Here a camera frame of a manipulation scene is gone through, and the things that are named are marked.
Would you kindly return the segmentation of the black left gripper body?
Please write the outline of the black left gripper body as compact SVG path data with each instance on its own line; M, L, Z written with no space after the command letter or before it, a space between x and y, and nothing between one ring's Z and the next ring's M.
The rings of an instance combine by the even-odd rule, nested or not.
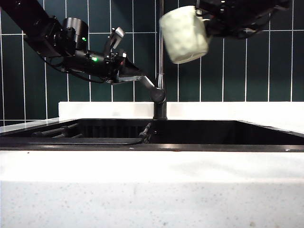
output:
M105 62L105 75L103 82L109 84L118 84L128 82L127 76L123 76L121 71L125 67L127 53L120 49L118 53L112 52L111 48L103 50Z

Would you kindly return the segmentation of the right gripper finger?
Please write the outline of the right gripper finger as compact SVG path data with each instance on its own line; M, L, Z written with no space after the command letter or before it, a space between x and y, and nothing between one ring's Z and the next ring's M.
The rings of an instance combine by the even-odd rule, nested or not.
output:
M209 7L205 7L205 8L198 8L195 7L195 15L201 19L213 19L214 18L214 7L213 6L209 6Z
M225 30L225 25L223 25L220 21L217 20L207 20L205 22L205 29L209 37L222 37L223 32Z

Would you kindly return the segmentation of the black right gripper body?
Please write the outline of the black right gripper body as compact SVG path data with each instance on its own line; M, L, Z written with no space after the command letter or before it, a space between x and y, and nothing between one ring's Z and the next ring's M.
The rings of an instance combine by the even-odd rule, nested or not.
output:
M211 20L220 21L225 25L223 36L237 36L238 27L235 19L233 18L233 11L235 4L229 0L198 0L197 7L213 6L214 7L214 18Z

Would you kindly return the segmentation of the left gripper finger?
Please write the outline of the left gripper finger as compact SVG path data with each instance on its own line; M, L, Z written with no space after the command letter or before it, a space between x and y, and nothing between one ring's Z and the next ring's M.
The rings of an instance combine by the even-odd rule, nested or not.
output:
M125 59L121 62L121 75L122 76L142 76L143 72L130 62L129 59Z
M111 84L112 85L116 85L116 84L120 84L120 83L128 83L128 82L133 82L133 81L139 81L141 80L142 76L120 76L120 75L116 75Z

